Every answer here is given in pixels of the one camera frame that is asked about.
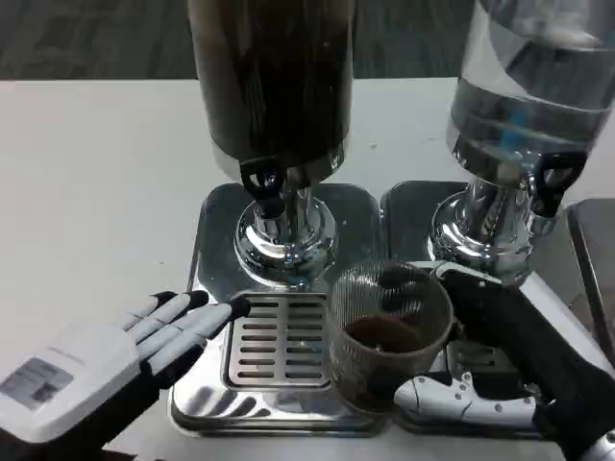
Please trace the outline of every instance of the drip tray grate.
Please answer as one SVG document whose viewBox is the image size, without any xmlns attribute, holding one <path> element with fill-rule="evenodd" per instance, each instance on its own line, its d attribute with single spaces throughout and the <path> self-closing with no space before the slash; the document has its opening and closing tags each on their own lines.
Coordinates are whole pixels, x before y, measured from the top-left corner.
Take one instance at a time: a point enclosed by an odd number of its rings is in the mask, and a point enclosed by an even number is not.
<svg viewBox="0 0 615 461">
<path fill-rule="evenodd" d="M 248 295 L 252 311 L 234 322 L 226 380 L 241 388 L 322 388 L 327 335 L 324 295 Z"/>
</svg>

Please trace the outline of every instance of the dark coffee container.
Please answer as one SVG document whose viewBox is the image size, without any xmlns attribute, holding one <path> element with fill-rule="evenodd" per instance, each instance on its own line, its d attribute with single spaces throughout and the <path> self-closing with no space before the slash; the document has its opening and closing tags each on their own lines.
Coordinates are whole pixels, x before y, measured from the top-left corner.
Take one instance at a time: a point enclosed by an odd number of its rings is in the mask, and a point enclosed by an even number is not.
<svg viewBox="0 0 615 461">
<path fill-rule="evenodd" d="M 355 0 L 188 0 L 218 164 L 272 159 L 294 187 L 344 159 Z"/>
</svg>

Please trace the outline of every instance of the clear water container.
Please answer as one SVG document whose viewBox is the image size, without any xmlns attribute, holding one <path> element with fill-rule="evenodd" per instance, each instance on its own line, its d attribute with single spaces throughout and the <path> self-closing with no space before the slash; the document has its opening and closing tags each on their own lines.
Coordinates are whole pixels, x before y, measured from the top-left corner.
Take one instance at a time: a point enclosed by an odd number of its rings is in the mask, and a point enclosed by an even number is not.
<svg viewBox="0 0 615 461">
<path fill-rule="evenodd" d="M 582 169 L 614 92 L 615 2 L 477 0 L 449 147 L 499 186 L 523 188 L 541 158 Z"/>
</svg>

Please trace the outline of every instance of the glass cup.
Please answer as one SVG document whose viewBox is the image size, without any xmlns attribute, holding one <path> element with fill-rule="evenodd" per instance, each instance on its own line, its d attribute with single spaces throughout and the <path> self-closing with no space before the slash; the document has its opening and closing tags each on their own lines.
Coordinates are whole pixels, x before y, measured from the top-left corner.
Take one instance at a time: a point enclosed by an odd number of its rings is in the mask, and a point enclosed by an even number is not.
<svg viewBox="0 0 615 461">
<path fill-rule="evenodd" d="M 370 391 L 385 373 L 429 370 L 453 326 L 440 282 L 406 262 L 367 261 L 335 283 L 327 311 L 332 383 L 356 410 L 387 412 L 393 401 Z"/>
</svg>

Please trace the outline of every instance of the metal plate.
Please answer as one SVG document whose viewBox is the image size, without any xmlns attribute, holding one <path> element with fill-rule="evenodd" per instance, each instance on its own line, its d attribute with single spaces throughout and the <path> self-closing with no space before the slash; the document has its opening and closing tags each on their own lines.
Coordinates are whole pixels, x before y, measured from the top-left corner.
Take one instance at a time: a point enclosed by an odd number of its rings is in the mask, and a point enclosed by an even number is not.
<svg viewBox="0 0 615 461">
<path fill-rule="evenodd" d="M 230 388 L 322 388 L 325 368 L 326 298 L 251 295 L 252 312 L 229 335 Z"/>
<path fill-rule="evenodd" d="M 386 193 L 382 197 L 381 207 L 388 257 L 410 261 L 430 260 L 428 241 L 431 218 L 444 200 L 463 190 L 465 185 L 462 182 L 403 182 Z M 561 219 L 553 233 L 535 247 L 530 266 L 566 304 L 578 303 L 578 299 L 584 297 L 584 287 L 565 219 Z M 476 343 L 450 343 L 446 348 L 446 360 L 436 362 L 432 370 L 450 371 L 455 376 L 471 371 L 475 376 L 477 390 L 487 399 L 511 399 L 524 395 L 519 386 L 519 374 L 506 355 L 502 351 Z M 538 432 L 533 430 L 464 425 L 419 419 L 407 414 L 398 415 L 396 421 L 400 426 L 414 432 L 540 438 Z"/>
<path fill-rule="evenodd" d="M 240 293 L 250 293 L 276 303 L 299 303 L 319 300 L 325 303 L 329 287 L 341 271 L 364 260 L 382 257 L 381 213 L 376 200 L 365 190 L 346 184 L 318 184 L 315 197 L 331 211 L 339 230 L 339 246 L 334 264 L 324 276 L 311 285 L 285 292 L 265 286 L 250 278 L 240 267 L 234 251 L 234 232 L 243 210 L 252 199 L 238 184 L 224 184 L 215 188 L 203 203 L 197 230 L 194 257 L 188 289 L 206 290 L 214 301 L 224 301 Z M 307 357 L 305 350 L 286 352 L 286 326 L 290 313 L 307 314 L 301 307 L 265 307 L 255 309 L 262 315 L 277 313 L 276 339 L 261 341 L 275 343 L 271 355 L 258 354 L 262 364 L 240 363 L 247 355 L 241 352 L 243 321 L 226 327 L 208 343 L 195 366 L 172 389 L 169 396 L 171 422 L 189 435 L 210 434 L 319 434 L 335 436 L 364 436 L 378 431 L 384 421 L 354 414 L 332 390 L 326 367 L 320 377 L 293 376 L 286 373 L 304 372 L 316 367 L 286 365 L 287 360 Z M 273 325 L 272 318 L 249 319 L 249 322 Z M 259 335 L 272 329 L 253 329 Z M 298 336 L 317 336 L 308 329 L 297 330 Z M 313 347 L 322 344 L 322 354 L 328 354 L 326 341 L 291 341 L 288 347 Z M 245 375 L 246 372 L 266 370 L 266 376 Z"/>
</svg>

